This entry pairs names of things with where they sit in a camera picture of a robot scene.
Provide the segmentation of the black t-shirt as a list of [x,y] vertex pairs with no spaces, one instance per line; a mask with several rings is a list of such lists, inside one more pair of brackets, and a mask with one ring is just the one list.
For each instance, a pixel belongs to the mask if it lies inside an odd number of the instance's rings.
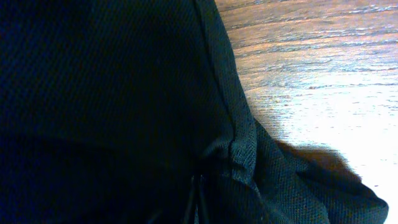
[[2,223],[383,223],[251,114],[214,1],[1,2]]

